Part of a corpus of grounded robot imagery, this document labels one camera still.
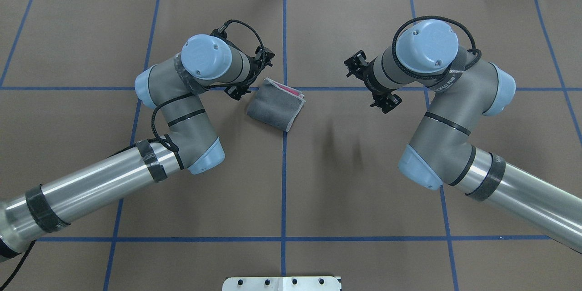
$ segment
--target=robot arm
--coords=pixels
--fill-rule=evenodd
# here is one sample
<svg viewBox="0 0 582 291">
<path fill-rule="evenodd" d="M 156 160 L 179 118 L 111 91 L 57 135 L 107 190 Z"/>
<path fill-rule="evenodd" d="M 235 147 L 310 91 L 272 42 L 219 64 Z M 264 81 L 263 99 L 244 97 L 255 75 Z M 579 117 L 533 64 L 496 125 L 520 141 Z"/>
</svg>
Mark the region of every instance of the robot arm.
<svg viewBox="0 0 582 291">
<path fill-rule="evenodd" d="M 202 173 L 225 157 L 199 94 L 224 86 L 239 100 L 274 53 L 262 44 L 253 57 L 227 40 L 228 21 L 211 35 L 195 35 L 181 53 L 150 67 L 135 80 L 144 105 L 161 110 L 170 133 L 141 140 L 109 158 L 30 189 L 12 200 L 0 201 L 0 262 L 24 252 L 29 244 L 59 231 L 95 210 L 145 186 L 163 181 L 187 168 Z"/>
<path fill-rule="evenodd" d="M 413 22 L 417 25 L 401 31 Z M 469 51 L 459 46 L 451 22 L 467 32 Z M 359 51 L 345 61 L 364 81 L 384 113 L 401 98 L 393 91 L 417 81 L 435 92 L 398 164 L 412 181 L 438 190 L 443 183 L 526 219 L 556 241 L 582 252 L 582 200 L 469 144 L 482 115 L 497 115 L 515 94 L 515 80 L 480 59 L 471 34 L 442 17 L 418 17 L 396 33 L 391 48 L 372 62 Z"/>
</svg>

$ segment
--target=light blue cap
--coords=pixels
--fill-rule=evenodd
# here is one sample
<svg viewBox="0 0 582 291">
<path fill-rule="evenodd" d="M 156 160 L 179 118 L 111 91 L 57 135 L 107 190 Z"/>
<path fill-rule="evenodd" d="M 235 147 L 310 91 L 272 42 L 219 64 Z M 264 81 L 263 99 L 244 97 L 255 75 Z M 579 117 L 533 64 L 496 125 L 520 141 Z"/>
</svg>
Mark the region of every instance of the light blue cap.
<svg viewBox="0 0 582 291">
<path fill-rule="evenodd" d="M 202 157 L 188 167 L 188 171 L 194 175 L 203 173 L 224 161 L 224 157 L 220 138 L 216 138 L 216 141 L 204 152 Z"/>
<path fill-rule="evenodd" d="M 405 30 L 396 41 L 396 55 L 406 68 L 420 74 L 436 73 L 453 62 L 459 39 L 449 24 L 422 21 Z"/>
<path fill-rule="evenodd" d="M 497 70 L 497 94 L 491 107 L 483 115 L 497 115 L 501 113 L 515 95 L 515 80 L 511 75 L 502 71 L 497 65 L 491 63 Z"/>
<path fill-rule="evenodd" d="M 150 72 L 151 69 L 154 68 L 155 65 L 148 68 L 143 73 L 139 74 L 135 78 L 135 84 L 133 85 L 135 88 L 135 94 L 137 94 L 137 98 L 143 102 L 143 104 L 149 108 L 156 108 L 156 104 L 151 98 L 150 95 Z"/>
<path fill-rule="evenodd" d="M 406 150 L 398 163 L 398 169 L 406 177 L 427 189 L 438 190 L 442 185 L 441 178 L 409 144 L 406 145 Z"/>
<path fill-rule="evenodd" d="M 181 62 L 193 77 L 215 80 L 231 67 L 231 47 L 214 36 L 198 34 L 182 47 Z"/>
</svg>

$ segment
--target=black cable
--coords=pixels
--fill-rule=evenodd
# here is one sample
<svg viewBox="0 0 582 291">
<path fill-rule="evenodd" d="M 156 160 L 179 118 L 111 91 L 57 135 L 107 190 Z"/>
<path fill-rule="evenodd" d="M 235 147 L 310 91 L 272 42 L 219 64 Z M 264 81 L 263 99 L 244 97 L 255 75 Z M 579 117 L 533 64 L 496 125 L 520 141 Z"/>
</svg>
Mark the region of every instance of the black cable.
<svg viewBox="0 0 582 291">
<path fill-rule="evenodd" d="M 481 59 L 481 55 L 482 55 L 481 51 L 479 49 L 477 49 L 477 45 L 475 44 L 475 40 L 474 40 L 471 32 L 463 24 L 461 24 L 455 20 L 452 20 L 450 18 L 441 17 L 441 16 L 417 17 L 417 18 L 413 18 L 413 19 L 405 22 L 397 30 L 396 34 L 394 35 L 394 39 L 392 40 L 392 57 L 394 58 L 394 62 L 396 63 L 398 68 L 401 69 L 403 72 L 405 72 L 408 76 L 416 78 L 417 80 L 434 80 L 434 79 L 442 78 L 448 73 L 448 69 L 447 69 L 444 73 L 439 74 L 439 75 L 418 75 L 418 74 L 414 73 L 413 71 L 411 71 L 410 69 L 407 69 L 404 65 L 402 65 L 401 61 L 399 61 L 398 56 L 396 55 L 396 41 L 398 40 L 398 37 L 400 36 L 401 32 L 406 28 L 406 26 L 408 26 L 414 22 L 424 21 L 424 20 L 440 20 L 440 21 L 444 21 L 444 22 L 449 22 L 453 25 L 460 27 L 461 30 L 463 30 L 463 32 L 465 32 L 465 34 L 467 34 L 467 37 L 471 41 L 471 49 L 468 49 L 467 52 L 474 54 L 475 58 L 470 63 L 465 65 L 465 70 L 470 69 L 472 66 L 474 66 L 474 64 L 476 64 L 479 61 L 479 59 Z"/>
<path fill-rule="evenodd" d="M 154 112 L 151 115 L 151 122 L 150 122 L 151 123 L 151 131 L 154 134 L 154 138 L 147 139 L 148 142 L 150 142 L 150 143 L 158 142 L 158 143 L 162 144 L 162 146 L 164 146 L 164 148 L 166 148 L 172 152 L 179 152 L 180 151 L 180 148 L 174 142 L 172 142 L 171 140 L 166 140 L 166 139 L 163 139 L 160 137 L 160 134 L 158 134 L 158 130 L 156 129 L 156 115 L 157 115 L 158 111 L 160 109 L 162 109 L 162 107 L 164 107 L 165 105 L 169 105 L 172 102 L 182 100 L 182 99 L 188 98 L 190 96 L 193 96 L 193 94 L 188 93 L 188 94 L 184 94 L 181 96 L 177 96 L 176 98 L 170 99 L 166 102 L 162 102 L 158 106 L 156 106 L 156 108 L 154 109 Z M 132 145 L 126 146 L 122 150 L 119 150 L 118 152 L 115 152 L 114 154 L 110 155 L 110 157 L 115 156 L 117 154 L 120 154 L 124 151 L 127 151 L 135 146 L 137 146 L 137 144 L 135 144 L 135 143 Z"/>
<path fill-rule="evenodd" d="M 14 271 L 12 271 L 12 274 L 10 274 L 10 276 L 8 277 L 8 279 L 6 279 L 6 282 L 4 282 L 4 284 L 2 286 L 0 286 L 0 291 L 4 291 L 4 289 L 6 289 L 6 287 L 10 284 L 10 282 L 12 282 L 12 279 L 14 279 L 14 277 L 16 276 L 16 274 L 18 274 L 18 271 L 20 271 L 20 267 L 22 267 L 22 264 L 25 263 L 26 258 L 29 256 L 30 251 L 33 249 L 33 246 L 35 245 L 36 240 L 32 241 L 29 245 L 29 248 L 26 250 L 25 254 L 22 255 L 22 258 L 20 259 L 20 262 L 18 263 L 18 265 L 16 266 L 16 268 L 14 269 Z"/>
<path fill-rule="evenodd" d="M 210 85 L 207 86 L 206 88 L 208 89 L 212 89 L 212 88 L 221 88 L 221 87 L 226 87 L 226 88 L 230 88 L 232 86 L 247 86 L 250 84 L 253 84 L 253 82 L 256 80 L 256 78 L 258 77 L 258 74 L 260 74 L 262 72 L 263 69 L 265 69 L 265 61 L 266 61 L 266 50 L 265 50 L 265 45 L 262 43 L 261 37 L 258 36 L 258 33 L 256 32 L 256 30 L 254 30 L 254 28 L 252 28 L 249 24 L 239 21 L 239 20 L 229 20 L 227 22 L 224 23 L 224 30 L 226 30 L 226 28 L 231 25 L 231 23 L 237 23 L 240 24 L 242 26 L 245 26 L 246 28 L 248 28 L 249 30 L 251 30 L 251 32 L 253 32 L 253 34 L 255 34 L 256 39 L 258 40 L 260 49 L 261 49 L 261 66 L 260 68 L 255 72 L 255 74 L 253 74 L 252 77 L 247 78 L 247 80 L 242 81 L 242 82 L 238 82 L 238 83 L 232 83 L 232 84 L 214 84 L 214 85 Z"/>
</svg>

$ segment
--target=white mounting plate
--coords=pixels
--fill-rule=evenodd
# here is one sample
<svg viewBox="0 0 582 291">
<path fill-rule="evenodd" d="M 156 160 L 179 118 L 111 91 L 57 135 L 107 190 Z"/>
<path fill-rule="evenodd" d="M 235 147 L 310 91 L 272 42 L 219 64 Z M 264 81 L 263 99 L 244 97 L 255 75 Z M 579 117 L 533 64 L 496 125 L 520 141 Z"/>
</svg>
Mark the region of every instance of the white mounting plate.
<svg viewBox="0 0 582 291">
<path fill-rule="evenodd" d="M 222 291 L 341 291 L 341 278 L 334 276 L 227 278 L 222 285 Z"/>
</svg>

